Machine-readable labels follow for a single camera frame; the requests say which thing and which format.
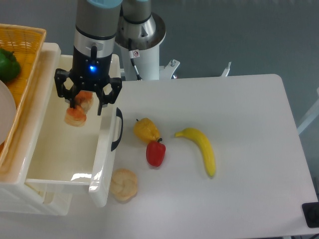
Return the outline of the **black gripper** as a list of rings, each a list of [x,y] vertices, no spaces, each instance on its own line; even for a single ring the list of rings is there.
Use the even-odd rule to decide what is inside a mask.
[[[57,68],[54,81],[57,95],[76,108],[75,97],[80,91],[96,93],[99,99],[97,115],[102,113],[106,104],[114,104],[122,89],[121,78],[109,76],[112,56],[98,57],[97,46],[92,46],[88,55],[74,48],[72,67],[69,71]]]

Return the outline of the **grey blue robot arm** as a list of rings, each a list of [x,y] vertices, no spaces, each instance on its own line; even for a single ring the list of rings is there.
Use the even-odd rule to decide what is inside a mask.
[[[112,53],[120,17],[130,23],[143,23],[151,17],[149,0],[80,0],[77,3],[72,68],[56,69],[57,94],[69,102],[72,116],[84,110],[77,95],[94,92],[102,107],[114,104],[121,89],[121,78],[109,76]]]

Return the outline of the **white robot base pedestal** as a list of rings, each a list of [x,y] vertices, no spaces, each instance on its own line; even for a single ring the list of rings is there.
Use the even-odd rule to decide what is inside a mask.
[[[160,65],[160,45],[165,37],[165,23],[155,13],[142,23],[120,17],[115,41],[121,51],[121,74],[126,81],[175,78],[179,61],[171,59],[167,65]]]

